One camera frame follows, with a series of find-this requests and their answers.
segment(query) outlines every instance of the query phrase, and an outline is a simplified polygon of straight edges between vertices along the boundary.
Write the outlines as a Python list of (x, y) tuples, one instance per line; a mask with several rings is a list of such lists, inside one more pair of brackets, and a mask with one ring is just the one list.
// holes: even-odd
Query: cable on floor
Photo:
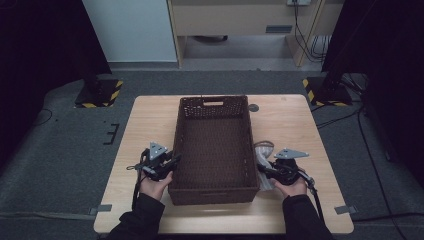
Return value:
[(361, 109), (362, 109), (362, 108), (363, 108), (363, 106), (361, 106), (361, 108), (359, 108), (359, 109), (357, 109), (357, 110), (353, 111), (353, 112), (352, 112), (351, 114), (349, 114), (349, 115), (346, 115), (346, 116), (341, 117), (341, 118), (336, 118), (336, 119), (333, 119), (333, 120), (330, 120), (330, 121), (327, 121), (327, 122), (319, 123), (319, 124), (317, 124), (316, 126), (317, 126), (317, 128), (318, 128), (318, 129), (321, 129), (321, 128), (324, 128), (324, 127), (327, 127), (328, 125), (333, 124), (333, 123), (335, 123), (335, 122), (338, 122), (338, 121), (341, 121), (341, 120), (344, 120), (344, 119), (350, 118), (350, 117), (352, 117), (352, 116), (355, 116), (355, 114), (357, 114), (359, 111), (361, 111)]
[[(309, 49), (308, 47), (308, 43), (306, 42), (305, 38), (303, 37), (302, 31), (300, 30), (299, 24), (298, 24), (298, 15), (299, 15), (299, 4), (298, 2), (295, 0), (293, 1), (293, 6), (294, 6), (294, 17), (295, 17), (295, 28), (294, 28), (294, 37), (296, 39), (297, 44), (299, 45), (299, 47), (302, 49), (303, 53), (305, 53), (306, 57), (308, 58), (309, 61), (311, 62), (321, 62), (321, 64), (323, 64), (323, 61), (325, 59), (325, 46), (330, 44), (330, 38), (327, 38), (327, 36), (324, 37), (323, 41), (323, 52), (322, 53), (316, 53), (315, 52), (315, 47), (316, 47), (316, 43), (318, 41), (318, 36), (315, 36), (313, 43), (312, 43), (312, 49)], [(297, 32), (299, 31), (301, 40), (304, 44), (304, 47), (302, 45), (302, 43), (300, 42), (300, 40), (298, 39), (298, 34)]]
[(397, 214), (391, 214), (391, 215), (379, 216), (379, 217), (352, 219), (352, 222), (354, 223), (355, 222), (370, 222), (370, 221), (378, 221), (378, 220), (384, 220), (389, 218), (403, 218), (403, 217), (424, 217), (424, 213), (417, 213), (417, 212), (397, 213)]
[(58, 220), (95, 220), (96, 216), (72, 213), (51, 212), (0, 212), (1, 219), (58, 219)]
[(53, 117), (53, 112), (51, 110), (49, 110), (47, 108), (43, 108), (43, 109), (41, 109), (41, 111), (47, 111), (47, 112), (49, 112), (50, 113), (50, 116), (47, 118), (47, 120), (44, 120), (41, 123), (33, 124), (34, 127), (38, 127), (38, 126), (41, 126), (41, 125), (45, 124), (46, 122), (50, 121), (50, 119), (52, 119), (52, 117)]
[[(362, 128), (362, 123), (361, 123), (361, 112), (362, 112), (362, 110), (363, 110), (363, 109), (364, 109), (364, 108), (362, 107), (362, 108), (358, 111), (358, 113), (357, 113), (357, 120), (358, 120), (359, 130), (360, 130), (360, 132), (361, 132), (362, 139), (363, 139), (363, 141), (364, 141), (365, 147), (366, 147), (367, 152), (368, 152), (368, 156), (369, 156), (369, 158), (370, 158), (370, 161), (371, 161), (372, 167), (373, 167), (373, 169), (374, 169), (374, 173), (375, 173), (375, 175), (376, 175), (376, 177), (377, 177), (377, 182), (378, 182), (378, 185), (379, 185), (379, 187), (380, 187), (381, 193), (382, 193), (382, 195), (383, 195), (383, 199), (384, 199), (384, 203), (386, 204), (387, 211), (389, 212), (389, 216), (393, 216), (394, 214), (392, 213), (392, 209), (390, 208), (389, 202), (388, 202), (388, 200), (387, 200), (386, 193), (385, 193), (384, 188), (383, 188), (383, 184), (381, 183), (380, 174), (378, 173), (377, 167), (376, 167), (376, 165), (375, 165), (374, 158), (372, 157), (371, 150), (370, 150), (370, 147), (369, 147), (369, 145), (368, 145), (368, 141), (367, 141), (367, 139), (366, 139), (366, 137), (365, 137), (364, 130), (363, 130), (363, 128)], [(402, 239), (407, 239), (407, 238), (405, 237), (405, 235), (403, 234), (402, 230), (399, 228), (399, 226), (398, 226), (398, 224), (397, 224), (397, 222), (396, 222), (395, 218), (390, 217), (390, 219), (392, 220), (393, 225), (395, 226), (396, 230), (398, 231), (398, 233), (399, 233), (399, 235), (402, 237)]]

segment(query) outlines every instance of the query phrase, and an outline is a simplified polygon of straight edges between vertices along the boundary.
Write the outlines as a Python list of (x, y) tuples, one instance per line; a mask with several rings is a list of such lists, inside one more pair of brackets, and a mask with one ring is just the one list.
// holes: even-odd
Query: white wall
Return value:
[(109, 62), (177, 62), (166, 0), (83, 0)]

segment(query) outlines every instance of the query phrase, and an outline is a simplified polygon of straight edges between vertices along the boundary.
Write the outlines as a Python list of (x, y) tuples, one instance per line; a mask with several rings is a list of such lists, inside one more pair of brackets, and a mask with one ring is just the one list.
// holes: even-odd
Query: gray floor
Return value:
[[(79, 109), (76, 81), (51, 91), (33, 129), (0, 178), (0, 212), (50, 212), (86, 215), (100, 204), (135, 97), (174, 94), (303, 94), (301, 80), (323, 75), (320, 63), (297, 68), (283, 37), (232, 37), (227, 42), (189, 39), (182, 68), (114, 69), (123, 80), (113, 107)], [(363, 84), (361, 75), (354, 75)], [(323, 107), (317, 124), (359, 109)], [(424, 192), (402, 163), (388, 162), (367, 117), (360, 115), (371, 155), (394, 214), (424, 212)], [(119, 124), (114, 144), (107, 132)], [(358, 213), (352, 219), (388, 215), (356, 115), (319, 129), (340, 189)], [(423, 239), (424, 218), (397, 218), (407, 239)], [(96, 239), (94, 220), (1, 218), (1, 239)], [(353, 233), (336, 239), (402, 239), (391, 220), (355, 223)]]

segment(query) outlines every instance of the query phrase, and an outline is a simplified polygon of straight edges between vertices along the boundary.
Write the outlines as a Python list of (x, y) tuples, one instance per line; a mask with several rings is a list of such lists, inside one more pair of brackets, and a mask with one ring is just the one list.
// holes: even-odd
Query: basket handle hole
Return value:
[(223, 101), (217, 101), (217, 102), (203, 102), (204, 106), (223, 106)]

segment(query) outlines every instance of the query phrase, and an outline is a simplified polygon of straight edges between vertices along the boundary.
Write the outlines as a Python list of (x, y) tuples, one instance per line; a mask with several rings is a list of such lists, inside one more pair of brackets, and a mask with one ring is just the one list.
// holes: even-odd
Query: hand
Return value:
[(146, 175), (142, 171), (141, 177), (144, 178), (144, 180), (141, 181), (140, 192), (160, 201), (165, 187), (168, 186), (170, 182), (172, 182), (172, 174), (173, 172), (171, 171), (168, 173), (165, 179), (156, 182), (147, 177), (144, 178)]
[(279, 181), (275, 180), (274, 178), (271, 178), (271, 181), (274, 184), (274, 186), (283, 193), (284, 198), (288, 196), (293, 197), (296, 195), (303, 195), (303, 194), (306, 194), (307, 192), (306, 182), (301, 177), (297, 179), (297, 181), (290, 186), (283, 185)]

